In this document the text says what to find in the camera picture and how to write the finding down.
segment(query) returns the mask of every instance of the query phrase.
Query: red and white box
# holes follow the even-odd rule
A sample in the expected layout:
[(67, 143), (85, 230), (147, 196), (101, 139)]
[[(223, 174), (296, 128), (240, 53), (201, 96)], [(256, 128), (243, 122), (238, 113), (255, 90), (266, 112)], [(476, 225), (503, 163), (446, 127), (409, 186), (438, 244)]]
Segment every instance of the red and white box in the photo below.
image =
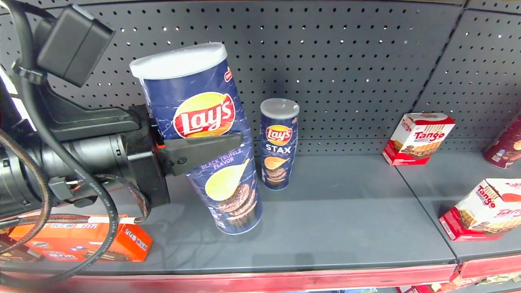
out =
[(485, 179), (439, 221), (452, 241), (496, 240), (521, 225), (521, 179)]
[(383, 157), (393, 166), (424, 165), (455, 124), (443, 113), (405, 114), (383, 150)]
[(461, 289), (484, 279), (483, 277), (461, 278), (461, 265), (447, 282), (397, 287), (398, 293), (447, 293)]

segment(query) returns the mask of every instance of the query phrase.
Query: lay's logo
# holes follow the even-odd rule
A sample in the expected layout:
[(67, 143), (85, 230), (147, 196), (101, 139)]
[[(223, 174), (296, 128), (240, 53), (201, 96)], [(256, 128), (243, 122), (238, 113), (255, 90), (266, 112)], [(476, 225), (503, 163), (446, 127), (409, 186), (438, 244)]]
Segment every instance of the lay's logo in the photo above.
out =
[(271, 125), (266, 129), (266, 138), (275, 145), (285, 145), (290, 141), (293, 131), (284, 125)]
[(206, 92), (184, 101), (172, 124), (184, 138), (219, 136), (235, 121), (235, 105), (228, 94)]

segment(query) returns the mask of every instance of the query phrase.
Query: orange box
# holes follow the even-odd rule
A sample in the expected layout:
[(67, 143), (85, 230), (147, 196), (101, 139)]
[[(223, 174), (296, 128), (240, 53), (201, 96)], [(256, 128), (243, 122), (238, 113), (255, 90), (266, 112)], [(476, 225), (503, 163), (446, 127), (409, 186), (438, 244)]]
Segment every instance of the orange box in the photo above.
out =
[[(16, 227), (9, 235), (20, 240), (33, 225)], [(55, 261), (81, 262), (101, 246), (109, 224), (45, 224), (26, 246)], [(98, 261), (142, 262), (152, 238), (138, 225), (119, 224), (116, 239)]]

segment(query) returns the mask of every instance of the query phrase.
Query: potato chip image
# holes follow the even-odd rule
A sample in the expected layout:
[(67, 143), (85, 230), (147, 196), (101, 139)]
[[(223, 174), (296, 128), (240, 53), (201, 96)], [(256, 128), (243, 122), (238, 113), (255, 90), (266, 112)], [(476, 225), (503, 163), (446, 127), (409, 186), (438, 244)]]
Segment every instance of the potato chip image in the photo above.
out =
[(289, 161), (289, 158), (283, 159), (279, 157), (267, 157), (264, 159), (264, 165), (269, 170), (275, 170), (287, 161)]
[(241, 182), (242, 174), (250, 162), (248, 158), (241, 165), (224, 167), (210, 176), (204, 189), (206, 194), (215, 201), (230, 198)]

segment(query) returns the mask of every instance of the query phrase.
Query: lay's stax can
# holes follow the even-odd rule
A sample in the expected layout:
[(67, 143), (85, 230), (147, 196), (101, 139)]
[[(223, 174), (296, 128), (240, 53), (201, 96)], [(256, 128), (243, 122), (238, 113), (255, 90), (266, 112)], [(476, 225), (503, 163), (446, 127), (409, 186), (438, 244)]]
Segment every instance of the lay's stax can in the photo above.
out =
[(286, 99), (267, 99), (260, 104), (262, 180), (271, 190), (282, 190), (290, 181), (298, 138), (299, 105)]
[(187, 173), (226, 234), (252, 229), (262, 214), (252, 137), (221, 43), (134, 60), (147, 103), (165, 140), (242, 133), (241, 146)]

